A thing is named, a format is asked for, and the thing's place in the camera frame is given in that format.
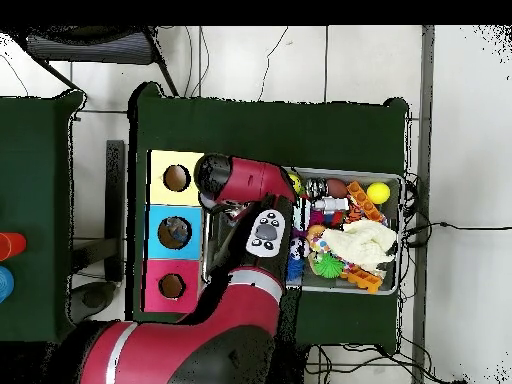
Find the red robot arm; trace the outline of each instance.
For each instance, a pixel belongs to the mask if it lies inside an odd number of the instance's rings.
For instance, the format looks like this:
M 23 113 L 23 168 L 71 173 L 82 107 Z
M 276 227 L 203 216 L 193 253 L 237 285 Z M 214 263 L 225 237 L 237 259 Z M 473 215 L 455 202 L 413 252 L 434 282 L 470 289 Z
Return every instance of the red robot arm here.
M 174 325 L 110 325 L 86 354 L 79 384 L 265 383 L 285 289 L 292 182 L 278 166 L 220 155 L 204 156 L 194 174 L 215 202 L 255 202 L 230 238 L 228 260 L 211 273 L 220 301 Z

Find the chair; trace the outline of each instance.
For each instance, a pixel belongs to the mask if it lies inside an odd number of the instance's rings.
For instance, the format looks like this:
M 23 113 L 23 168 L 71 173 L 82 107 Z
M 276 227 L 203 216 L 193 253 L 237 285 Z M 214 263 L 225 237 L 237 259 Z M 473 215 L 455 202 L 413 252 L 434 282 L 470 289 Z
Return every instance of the chair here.
M 40 66 L 70 88 L 79 89 L 49 61 L 103 62 L 134 65 L 156 63 L 174 96 L 179 96 L 155 43 L 155 27 L 148 26 L 38 26 L 4 27 Z

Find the white cloth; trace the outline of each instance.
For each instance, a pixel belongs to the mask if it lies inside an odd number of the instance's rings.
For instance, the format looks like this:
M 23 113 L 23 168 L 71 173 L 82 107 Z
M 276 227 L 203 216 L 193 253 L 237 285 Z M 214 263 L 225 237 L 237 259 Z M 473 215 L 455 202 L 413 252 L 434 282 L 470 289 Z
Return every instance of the white cloth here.
M 369 219 L 345 224 L 343 231 L 327 228 L 322 239 L 337 256 L 368 272 L 395 258 L 386 252 L 393 246 L 396 232 Z

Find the green tablecloth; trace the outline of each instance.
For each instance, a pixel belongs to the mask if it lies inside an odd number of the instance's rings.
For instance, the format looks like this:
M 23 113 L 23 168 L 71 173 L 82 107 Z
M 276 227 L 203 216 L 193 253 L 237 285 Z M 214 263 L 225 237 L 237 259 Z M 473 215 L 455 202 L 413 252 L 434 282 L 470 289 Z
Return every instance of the green tablecloth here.
M 135 220 L 129 223 L 135 230 L 135 251 L 129 254 L 135 255 L 134 275 L 141 275 L 147 150 L 218 152 L 283 166 L 402 175 L 406 112 L 402 99 L 384 106 L 169 99 L 161 97 L 156 84 L 141 85 L 130 99 L 129 166 L 136 166 L 136 202 Z M 139 279 L 133 284 L 133 299 L 127 299 L 133 302 L 136 320 L 176 319 L 140 311 Z M 396 310 L 396 293 L 303 292 L 297 342 L 380 343 L 391 351 Z
M 61 341 L 70 274 L 68 131 L 80 92 L 54 99 L 0 98 L 0 231 L 27 238 L 0 264 L 14 275 L 0 303 L 0 341 Z

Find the red cup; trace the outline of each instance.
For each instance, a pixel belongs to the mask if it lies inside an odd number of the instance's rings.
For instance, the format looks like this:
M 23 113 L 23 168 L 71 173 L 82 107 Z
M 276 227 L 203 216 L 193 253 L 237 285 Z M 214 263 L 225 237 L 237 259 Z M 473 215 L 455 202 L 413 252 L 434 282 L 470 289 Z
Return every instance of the red cup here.
M 0 261 L 19 255 L 25 250 L 27 240 L 19 233 L 0 233 Z

